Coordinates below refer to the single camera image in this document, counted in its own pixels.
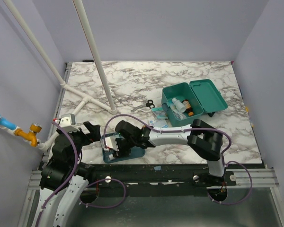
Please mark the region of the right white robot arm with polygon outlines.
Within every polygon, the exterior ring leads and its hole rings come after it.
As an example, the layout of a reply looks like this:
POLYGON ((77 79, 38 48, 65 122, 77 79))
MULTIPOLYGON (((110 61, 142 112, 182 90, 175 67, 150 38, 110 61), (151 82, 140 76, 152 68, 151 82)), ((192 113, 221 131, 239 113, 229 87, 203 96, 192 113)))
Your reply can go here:
POLYGON ((223 134, 202 120, 174 128, 138 128, 129 122, 120 121, 115 131, 122 136, 116 140, 121 152, 129 152, 133 147, 147 149, 163 145, 189 146, 207 161, 211 184, 220 185, 225 180, 225 167, 221 158, 223 134))

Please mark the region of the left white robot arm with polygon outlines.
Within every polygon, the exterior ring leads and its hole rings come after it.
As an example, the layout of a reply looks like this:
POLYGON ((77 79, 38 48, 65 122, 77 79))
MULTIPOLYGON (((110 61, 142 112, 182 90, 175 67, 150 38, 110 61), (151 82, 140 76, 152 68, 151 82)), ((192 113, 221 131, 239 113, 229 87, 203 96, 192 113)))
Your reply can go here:
POLYGON ((52 157, 41 171, 40 195, 34 227, 64 227, 85 187, 95 183, 94 166, 81 161, 82 148, 100 141, 100 126, 84 122, 88 133, 66 117, 56 119, 58 136, 52 157))

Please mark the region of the small blue wipe packets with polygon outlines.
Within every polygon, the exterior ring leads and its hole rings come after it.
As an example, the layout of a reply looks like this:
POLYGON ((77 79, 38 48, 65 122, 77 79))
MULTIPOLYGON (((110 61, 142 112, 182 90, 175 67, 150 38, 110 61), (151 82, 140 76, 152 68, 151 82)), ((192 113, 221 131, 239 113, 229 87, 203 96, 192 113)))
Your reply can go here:
POLYGON ((158 120, 155 120, 155 119, 149 119, 148 120, 148 123, 150 126, 153 126, 153 127, 158 127, 158 128, 168 128, 168 124, 166 122, 166 120, 161 120, 161 119, 158 119, 158 120))

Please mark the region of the blue white gauze packet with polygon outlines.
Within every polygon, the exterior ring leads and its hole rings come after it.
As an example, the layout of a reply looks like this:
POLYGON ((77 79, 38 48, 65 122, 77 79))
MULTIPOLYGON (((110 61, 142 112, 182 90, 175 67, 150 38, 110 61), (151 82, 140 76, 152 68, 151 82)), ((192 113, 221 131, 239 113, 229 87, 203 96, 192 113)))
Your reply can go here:
POLYGON ((168 116, 167 116, 166 112, 163 110, 162 107, 154 107, 154 108, 151 109, 151 111, 155 114, 155 116, 159 120, 168 119, 168 116))

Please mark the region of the teal divided tray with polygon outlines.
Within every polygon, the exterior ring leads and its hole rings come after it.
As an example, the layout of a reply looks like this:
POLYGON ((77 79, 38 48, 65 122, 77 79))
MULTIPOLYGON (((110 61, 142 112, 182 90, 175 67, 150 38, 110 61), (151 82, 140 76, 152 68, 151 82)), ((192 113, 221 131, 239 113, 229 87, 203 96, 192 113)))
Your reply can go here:
POLYGON ((116 162, 120 162, 120 161, 125 161, 125 160, 130 160, 130 159, 135 159, 135 158, 140 158, 143 157, 145 155, 145 149, 142 149, 140 147, 133 147, 130 148, 130 152, 128 155, 125 155, 123 157, 119 156, 119 151, 114 151, 114 150, 109 150, 109 151, 105 151, 104 150, 104 143, 103 143, 103 139, 105 137, 110 137, 116 135, 119 137, 119 139, 122 139, 123 137, 118 134, 118 133, 109 133, 106 134, 105 136, 101 136, 101 148, 102 148, 102 158, 103 161, 107 164, 111 164, 111 163, 116 163, 116 162))

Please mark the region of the white plastic bottle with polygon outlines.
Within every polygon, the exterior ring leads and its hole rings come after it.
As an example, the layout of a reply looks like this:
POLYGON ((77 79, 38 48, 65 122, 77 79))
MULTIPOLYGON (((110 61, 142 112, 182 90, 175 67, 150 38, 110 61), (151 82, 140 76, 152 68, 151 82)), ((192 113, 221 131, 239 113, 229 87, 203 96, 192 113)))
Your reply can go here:
POLYGON ((184 104, 176 98, 172 99, 172 103, 180 113, 184 113, 186 111, 186 107, 184 106, 184 104))

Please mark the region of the brown medicine bottle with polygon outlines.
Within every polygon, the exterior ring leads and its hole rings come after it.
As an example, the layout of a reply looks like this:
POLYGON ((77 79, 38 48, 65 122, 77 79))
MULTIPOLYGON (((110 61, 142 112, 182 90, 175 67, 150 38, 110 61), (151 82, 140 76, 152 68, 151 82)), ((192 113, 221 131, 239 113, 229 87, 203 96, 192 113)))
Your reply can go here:
POLYGON ((182 104, 185 106, 185 113, 188 114, 189 117, 194 116, 193 108, 187 99, 182 101, 182 104))

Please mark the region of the teal medicine kit box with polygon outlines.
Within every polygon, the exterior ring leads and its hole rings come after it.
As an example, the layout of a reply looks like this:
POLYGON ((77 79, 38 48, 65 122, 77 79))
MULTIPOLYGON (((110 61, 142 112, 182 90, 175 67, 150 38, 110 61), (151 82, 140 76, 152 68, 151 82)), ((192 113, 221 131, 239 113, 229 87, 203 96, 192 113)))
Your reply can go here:
POLYGON ((228 108, 226 101, 210 79, 194 80, 189 83, 183 82, 162 89, 161 104, 168 106, 167 116, 173 127, 184 126, 199 119, 203 114, 213 117, 218 111, 228 108), (178 101, 187 100, 192 107, 194 115, 187 112, 180 117, 170 108, 172 99, 178 101))

